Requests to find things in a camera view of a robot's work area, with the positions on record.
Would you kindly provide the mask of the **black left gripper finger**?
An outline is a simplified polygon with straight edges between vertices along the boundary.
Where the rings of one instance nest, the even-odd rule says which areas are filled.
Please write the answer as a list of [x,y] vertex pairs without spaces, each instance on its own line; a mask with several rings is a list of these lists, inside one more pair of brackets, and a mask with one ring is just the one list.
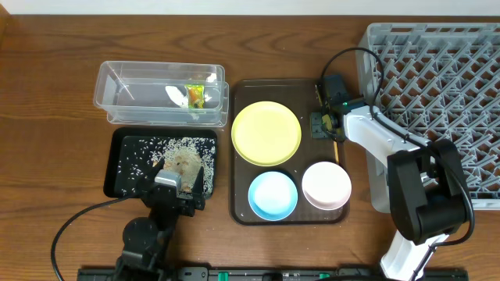
[[201,166],[195,178],[195,182],[191,188],[191,193],[193,195],[203,195],[203,186],[204,186],[204,167]]
[[165,160],[161,159],[155,165],[153,165],[152,169],[142,175],[136,184],[136,194],[144,195],[153,189],[155,186],[155,177],[159,173],[165,164]]

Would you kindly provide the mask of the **wooden chopstick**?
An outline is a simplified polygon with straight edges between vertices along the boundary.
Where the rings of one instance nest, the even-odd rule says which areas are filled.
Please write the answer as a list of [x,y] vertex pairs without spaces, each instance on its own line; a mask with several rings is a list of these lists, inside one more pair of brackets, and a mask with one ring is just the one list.
[[320,115],[321,115],[321,130],[325,135],[327,135],[332,141],[334,146],[334,158],[337,164],[340,163],[340,156],[338,152],[338,143],[334,137],[334,125],[335,121],[333,121],[332,115],[330,114],[330,107],[325,101],[322,95],[322,88],[320,84],[315,85],[316,94],[318,97],[318,101],[320,103]]

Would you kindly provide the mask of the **pink bowl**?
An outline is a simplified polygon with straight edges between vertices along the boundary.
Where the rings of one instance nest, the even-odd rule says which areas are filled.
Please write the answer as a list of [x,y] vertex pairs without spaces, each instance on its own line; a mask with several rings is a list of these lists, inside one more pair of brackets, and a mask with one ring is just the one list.
[[338,164],[317,162],[303,174],[302,193],[315,208],[333,211],[348,202],[352,193],[352,181]]

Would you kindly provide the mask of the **yellow plate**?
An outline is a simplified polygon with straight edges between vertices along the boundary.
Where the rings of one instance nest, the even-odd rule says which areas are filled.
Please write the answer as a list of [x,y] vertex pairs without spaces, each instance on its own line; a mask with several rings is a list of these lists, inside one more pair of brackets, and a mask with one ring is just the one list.
[[247,162],[263,167],[286,162],[298,150],[302,129],[297,116],[275,101],[257,101],[234,118],[231,140]]

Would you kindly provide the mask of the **light blue bowl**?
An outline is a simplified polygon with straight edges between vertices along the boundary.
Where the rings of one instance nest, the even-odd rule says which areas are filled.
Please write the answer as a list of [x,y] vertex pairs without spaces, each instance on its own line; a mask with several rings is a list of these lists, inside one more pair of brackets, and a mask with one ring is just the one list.
[[269,171],[258,175],[248,189],[248,204],[259,218],[277,222],[286,219],[296,208],[298,190],[285,173]]

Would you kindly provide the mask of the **green pandan cake wrapper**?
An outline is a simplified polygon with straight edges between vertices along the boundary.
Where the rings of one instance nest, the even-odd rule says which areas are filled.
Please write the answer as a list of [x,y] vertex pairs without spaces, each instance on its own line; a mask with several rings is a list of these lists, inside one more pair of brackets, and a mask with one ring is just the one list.
[[201,84],[188,84],[185,86],[188,96],[189,108],[204,108],[204,86]]

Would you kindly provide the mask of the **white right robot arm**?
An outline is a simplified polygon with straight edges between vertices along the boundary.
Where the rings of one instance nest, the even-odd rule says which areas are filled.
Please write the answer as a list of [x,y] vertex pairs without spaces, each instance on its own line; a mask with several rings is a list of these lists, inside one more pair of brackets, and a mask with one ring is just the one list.
[[380,112],[372,101],[353,99],[340,76],[320,78],[322,130],[349,140],[375,160],[383,180],[370,183],[372,198],[387,208],[396,227],[380,260],[386,280],[417,280],[438,247],[462,224],[474,226],[473,206],[460,157],[450,140],[412,135]]

